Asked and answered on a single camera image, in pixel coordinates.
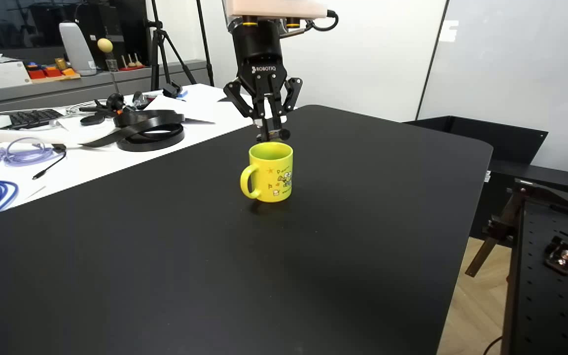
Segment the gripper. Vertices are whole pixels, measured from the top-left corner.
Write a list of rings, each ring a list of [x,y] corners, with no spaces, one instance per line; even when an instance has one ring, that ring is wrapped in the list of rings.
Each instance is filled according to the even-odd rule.
[[[260,129],[258,142],[268,141],[268,131],[284,128],[282,117],[294,110],[303,85],[300,78],[287,79],[281,46],[284,34],[283,22],[258,22],[253,26],[233,23],[238,70],[236,78],[223,87],[223,92],[240,115],[252,119]],[[253,98],[266,95],[271,109],[271,128],[266,123],[264,100],[257,99],[250,107],[241,89]]]

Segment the black marker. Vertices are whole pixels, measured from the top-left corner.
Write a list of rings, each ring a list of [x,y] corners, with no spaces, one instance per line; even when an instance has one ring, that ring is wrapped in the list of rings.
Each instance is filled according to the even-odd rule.
[[[271,130],[262,132],[255,137],[258,143],[265,142],[283,142],[290,139],[291,133],[289,130],[282,128],[281,130]]]

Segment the yellow mug with print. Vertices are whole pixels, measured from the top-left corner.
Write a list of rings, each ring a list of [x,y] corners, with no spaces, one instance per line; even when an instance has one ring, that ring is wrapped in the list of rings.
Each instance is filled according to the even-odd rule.
[[[286,200],[292,193],[293,149],[280,142],[255,144],[248,151],[249,165],[240,176],[243,194],[264,203]]]

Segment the black pole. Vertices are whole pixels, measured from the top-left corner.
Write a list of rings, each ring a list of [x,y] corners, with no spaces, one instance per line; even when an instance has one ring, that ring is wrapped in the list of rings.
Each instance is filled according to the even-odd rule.
[[[201,4],[201,0],[195,0],[195,1],[196,1],[196,6],[197,6],[198,18],[199,18],[199,27],[200,27],[200,30],[201,30],[201,36],[202,36],[202,41],[203,41],[203,50],[204,50],[204,54],[205,54],[205,60],[206,60],[206,63],[207,63],[206,67],[207,67],[209,84],[210,84],[210,86],[214,87],[215,82],[214,82],[213,66],[212,66],[210,51],[209,51],[209,47],[208,47],[207,29],[205,27],[202,4]]]

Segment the sheets of white paper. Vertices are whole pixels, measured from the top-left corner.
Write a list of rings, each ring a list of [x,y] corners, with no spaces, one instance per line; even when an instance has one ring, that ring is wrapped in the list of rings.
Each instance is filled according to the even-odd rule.
[[[188,103],[165,95],[158,95],[144,108],[144,111],[162,111],[167,114],[173,112],[183,115],[183,120],[187,123],[216,123],[213,109],[210,106],[203,103]]]

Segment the red tray with wooden pegs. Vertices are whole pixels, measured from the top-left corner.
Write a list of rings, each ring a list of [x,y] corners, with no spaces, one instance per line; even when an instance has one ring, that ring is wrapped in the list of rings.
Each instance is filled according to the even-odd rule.
[[[137,54],[131,56],[131,54],[121,55],[121,67],[118,67],[119,71],[133,71],[145,68],[142,62],[139,61]]]

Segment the grey sideboard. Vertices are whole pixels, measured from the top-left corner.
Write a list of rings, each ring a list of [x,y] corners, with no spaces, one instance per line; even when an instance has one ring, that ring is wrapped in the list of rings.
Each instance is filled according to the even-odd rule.
[[[196,83],[208,84],[206,62],[192,59],[186,62]],[[191,81],[183,72],[180,63],[169,63],[171,80],[180,85],[189,85]],[[123,95],[135,91],[146,92],[151,88],[151,68],[134,71],[120,71],[114,74],[119,92]],[[45,107],[63,107],[72,104],[106,99],[115,92],[112,76],[101,72],[80,79],[66,79],[48,83],[23,85],[22,87],[0,88],[0,112]]]

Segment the white table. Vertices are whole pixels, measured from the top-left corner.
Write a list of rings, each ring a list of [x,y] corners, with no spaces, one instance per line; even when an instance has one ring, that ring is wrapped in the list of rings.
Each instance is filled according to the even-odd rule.
[[[196,84],[189,85],[187,91],[185,101],[203,103],[213,109],[215,124],[186,123],[184,139],[162,150],[130,152],[120,150],[114,143],[100,148],[72,144],[66,148],[65,157],[59,155],[18,167],[0,162],[0,181],[6,182],[6,195],[0,197],[0,212],[250,125],[250,119],[242,117],[232,104],[221,103],[220,88]]]

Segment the white and grey speaker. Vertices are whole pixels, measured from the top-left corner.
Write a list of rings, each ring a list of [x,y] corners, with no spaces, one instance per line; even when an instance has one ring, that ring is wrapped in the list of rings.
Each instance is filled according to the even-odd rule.
[[[97,66],[79,26],[61,22],[59,31],[72,69],[81,76],[96,75]]]

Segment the tray of orange blocks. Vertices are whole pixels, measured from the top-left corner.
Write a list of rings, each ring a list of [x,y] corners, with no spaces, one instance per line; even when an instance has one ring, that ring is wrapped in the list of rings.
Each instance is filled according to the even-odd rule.
[[[25,63],[25,70],[33,84],[80,79],[81,75],[72,69],[65,58],[56,58],[54,63],[39,65],[34,62]]]

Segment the black open box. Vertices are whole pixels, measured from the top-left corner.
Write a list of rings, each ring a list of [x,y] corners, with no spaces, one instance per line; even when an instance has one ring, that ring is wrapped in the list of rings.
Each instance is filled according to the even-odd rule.
[[[483,185],[479,204],[472,222],[470,236],[484,240],[483,229],[492,215],[498,215],[510,198],[507,189],[515,179],[527,180],[568,193],[568,172],[543,168],[533,160],[548,137],[548,131],[508,124],[489,123],[475,119],[445,115],[410,121],[409,124],[429,130],[476,139],[493,148],[489,176]]]

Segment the black keyboard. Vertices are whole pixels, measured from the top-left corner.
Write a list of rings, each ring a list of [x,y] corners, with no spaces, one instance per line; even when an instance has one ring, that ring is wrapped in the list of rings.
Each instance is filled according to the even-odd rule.
[[[64,117],[59,111],[52,108],[31,109],[21,111],[7,111],[4,115],[9,117],[10,123],[0,130],[29,130],[48,126],[53,121]]]

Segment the black clamp mount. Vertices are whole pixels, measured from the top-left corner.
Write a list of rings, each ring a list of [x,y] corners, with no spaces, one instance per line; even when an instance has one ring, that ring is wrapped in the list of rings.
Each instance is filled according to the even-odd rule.
[[[93,115],[88,115],[79,120],[81,126],[93,126],[103,123],[107,118],[114,118],[122,114],[124,111],[136,111],[138,107],[128,105],[124,101],[124,96],[121,94],[112,94],[106,99],[106,103],[101,104],[99,101],[94,100],[94,107],[81,107],[80,112],[92,112]]]

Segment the black bracket with brown leg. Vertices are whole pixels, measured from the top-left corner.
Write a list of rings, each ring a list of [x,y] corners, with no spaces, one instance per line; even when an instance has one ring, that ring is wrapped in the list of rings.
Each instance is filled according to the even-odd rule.
[[[568,215],[568,199],[546,186],[522,179],[514,179],[507,188],[510,197],[498,215],[492,215],[482,229],[485,239],[465,274],[475,277],[495,245],[507,238],[518,236],[519,220],[525,214],[525,202],[534,202],[550,207],[553,211]]]

